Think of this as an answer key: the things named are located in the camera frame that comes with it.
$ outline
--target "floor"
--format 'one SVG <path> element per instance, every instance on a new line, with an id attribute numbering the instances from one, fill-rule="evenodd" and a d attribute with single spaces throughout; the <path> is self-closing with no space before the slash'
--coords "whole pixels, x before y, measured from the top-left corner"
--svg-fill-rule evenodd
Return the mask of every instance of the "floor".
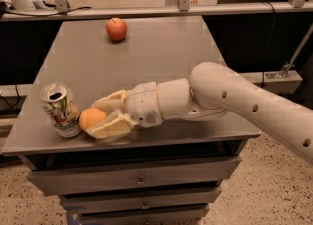
<path id="1" fill-rule="evenodd" d="M 164 5 L 164 0 L 139 0 Z M 138 0 L 69 0 L 72 7 L 136 7 Z M 313 224 L 313 167 L 263 133 L 243 148 L 242 163 L 206 218 L 163 225 Z M 29 169 L 18 162 L 0 163 L 0 224 L 67 224 L 57 197 L 45 197 L 27 181 Z"/>

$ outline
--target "orange fruit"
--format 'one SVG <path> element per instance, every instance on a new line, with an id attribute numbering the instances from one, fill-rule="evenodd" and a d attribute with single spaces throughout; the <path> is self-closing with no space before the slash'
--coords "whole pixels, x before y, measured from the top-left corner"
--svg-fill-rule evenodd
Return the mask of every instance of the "orange fruit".
<path id="1" fill-rule="evenodd" d="M 86 131 L 88 127 L 91 127 L 106 118 L 107 115 L 105 112 L 97 108 L 88 108 L 80 114 L 79 126 L 82 130 Z"/>
<path id="2" fill-rule="evenodd" d="M 106 22 L 106 32 L 108 37 L 113 41 L 125 39 L 127 34 L 126 21 L 121 18 L 111 18 Z"/>

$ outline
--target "red apple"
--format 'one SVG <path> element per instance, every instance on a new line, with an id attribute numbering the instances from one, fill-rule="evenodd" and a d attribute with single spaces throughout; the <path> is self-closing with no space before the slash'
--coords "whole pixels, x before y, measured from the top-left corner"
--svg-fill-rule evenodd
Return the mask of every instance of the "red apple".
<path id="1" fill-rule="evenodd" d="M 126 21 L 121 18 L 111 18 L 106 22 L 106 32 L 108 37 L 113 41 L 125 39 L 127 34 Z"/>

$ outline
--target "silver can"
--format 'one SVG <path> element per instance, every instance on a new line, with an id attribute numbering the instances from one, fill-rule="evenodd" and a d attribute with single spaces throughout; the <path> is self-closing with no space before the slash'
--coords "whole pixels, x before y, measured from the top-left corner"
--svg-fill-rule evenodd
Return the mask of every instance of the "silver can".
<path id="1" fill-rule="evenodd" d="M 58 134 L 73 137 L 81 132 L 79 127 L 80 110 L 73 100 L 73 93 L 63 83 L 52 83 L 40 92 L 41 105 Z"/>

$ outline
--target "gray drawer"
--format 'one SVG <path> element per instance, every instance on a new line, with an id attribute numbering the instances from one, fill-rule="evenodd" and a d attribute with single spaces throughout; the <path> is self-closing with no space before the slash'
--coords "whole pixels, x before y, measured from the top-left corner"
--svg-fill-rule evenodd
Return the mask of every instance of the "gray drawer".
<path id="1" fill-rule="evenodd" d="M 61 197 L 61 206 L 69 213 L 100 213 L 122 210 L 148 210 L 163 206 L 178 206 L 215 202 L 221 193 L 220 187 L 209 187 L 208 183 L 174 185 L 146 188 L 135 192 L 113 191 L 98 195 L 75 195 Z"/>
<path id="2" fill-rule="evenodd" d="M 79 215 L 82 225 L 148 225 L 153 222 L 179 221 L 205 217 L 207 205 L 191 205 L 167 209 Z"/>
<path id="3" fill-rule="evenodd" d="M 65 195 L 227 179 L 239 163 L 239 157 L 186 158 L 36 171 L 29 180 L 46 195 Z"/>

